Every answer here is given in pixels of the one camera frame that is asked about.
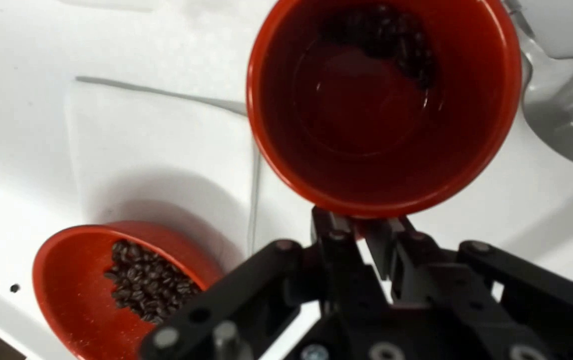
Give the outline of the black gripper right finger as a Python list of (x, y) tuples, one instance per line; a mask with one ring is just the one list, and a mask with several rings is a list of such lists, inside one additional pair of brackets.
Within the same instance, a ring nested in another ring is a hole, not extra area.
[(455, 312), (459, 270), (457, 256), (443, 251), (426, 232), (418, 232), (408, 218), (370, 223), (364, 228), (366, 244), (376, 270), (392, 282), (392, 303), (386, 299), (368, 305), (370, 310), (392, 314), (396, 310)]

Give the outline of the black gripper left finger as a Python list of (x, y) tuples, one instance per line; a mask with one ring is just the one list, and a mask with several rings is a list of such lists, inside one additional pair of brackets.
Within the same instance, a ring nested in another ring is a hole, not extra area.
[(358, 306), (356, 292), (360, 290), (358, 276), (362, 270), (354, 228), (344, 216), (324, 209), (312, 210), (312, 228), (334, 310), (350, 314)]

